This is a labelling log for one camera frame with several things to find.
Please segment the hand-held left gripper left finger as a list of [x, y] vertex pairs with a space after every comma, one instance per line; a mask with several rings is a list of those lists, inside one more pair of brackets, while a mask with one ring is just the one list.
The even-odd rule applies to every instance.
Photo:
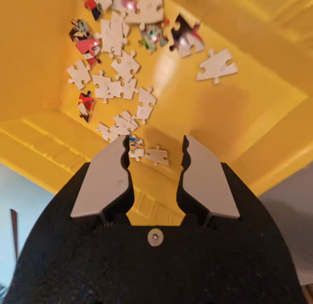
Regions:
[[127, 212], [134, 204], [128, 169], [130, 138], [121, 135], [90, 161], [70, 217], [99, 217], [103, 224], [131, 224]]

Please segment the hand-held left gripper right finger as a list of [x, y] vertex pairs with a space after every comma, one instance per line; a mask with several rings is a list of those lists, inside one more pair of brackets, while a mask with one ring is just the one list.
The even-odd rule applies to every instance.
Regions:
[[206, 226], [212, 217], [239, 219], [229, 183], [219, 158], [194, 137], [185, 135], [182, 172], [177, 189], [178, 207]]

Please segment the blue yellow puzzle piece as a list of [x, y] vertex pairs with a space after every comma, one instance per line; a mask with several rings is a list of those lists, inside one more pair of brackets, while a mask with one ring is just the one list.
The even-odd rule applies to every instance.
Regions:
[[143, 140], [137, 138], [135, 135], [129, 135], [129, 146], [130, 150], [128, 152], [128, 155], [130, 158], [135, 158], [136, 161], [140, 161], [141, 157], [144, 157], [145, 155], [145, 149]]

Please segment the yellow plastic bin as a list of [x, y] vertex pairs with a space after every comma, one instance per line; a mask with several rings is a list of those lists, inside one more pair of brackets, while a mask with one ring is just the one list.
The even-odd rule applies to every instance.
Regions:
[[[169, 166], [132, 159], [136, 225], [178, 225], [182, 140], [191, 135], [233, 169], [257, 196], [312, 161], [312, 0], [163, 0], [169, 19], [200, 22], [206, 48], [181, 59], [168, 46], [149, 55], [131, 26], [125, 51], [139, 63], [137, 86], [156, 105], [136, 135], [168, 151]], [[1, 0], [1, 163], [57, 193], [107, 145], [96, 131], [133, 100], [96, 99], [79, 117], [80, 91], [66, 69], [83, 59], [71, 20], [100, 32], [82, 0]]]

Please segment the heap of printed puzzle pieces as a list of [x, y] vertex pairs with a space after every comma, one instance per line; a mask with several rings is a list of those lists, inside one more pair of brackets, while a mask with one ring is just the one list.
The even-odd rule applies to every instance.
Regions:
[[[71, 21], [69, 37], [87, 65], [79, 59], [70, 66], [66, 70], [71, 76], [68, 82], [83, 90], [92, 81], [95, 86], [98, 85], [95, 97], [103, 99], [104, 103], [108, 99], [121, 98], [121, 94], [124, 99], [132, 100], [133, 94], [137, 93], [142, 104], [138, 105], [134, 116], [124, 111], [113, 117], [115, 124], [111, 128], [98, 123], [96, 131], [111, 143], [121, 135], [131, 135], [139, 127], [137, 119], [146, 124], [156, 104], [152, 88], [136, 88], [137, 79], [133, 74], [141, 66], [134, 58], [134, 50], [130, 53], [124, 50], [130, 25], [138, 25], [141, 33], [138, 43], [151, 54], [156, 50], [157, 43], [160, 47], [167, 44], [164, 26], [169, 20], [164, 18], [163, 0], [84, 0], [84, 5], [92, 12], [94, 20], [100, 22], [101, 32], [93, 35], [83, 19]], [[153, 160], [154, 165], [168, 165], [167, 152], [160, 150], [159, 146], [150, 149], [144, 157]]]

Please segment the white paper sheet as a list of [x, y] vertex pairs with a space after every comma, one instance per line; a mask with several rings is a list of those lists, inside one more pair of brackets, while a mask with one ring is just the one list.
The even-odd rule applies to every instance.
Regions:
[[16, 259], [11, 211], [18, 217], [18, 252], [54, 195], [10, 168], [0, 165], [0, 282], [10, 285]]

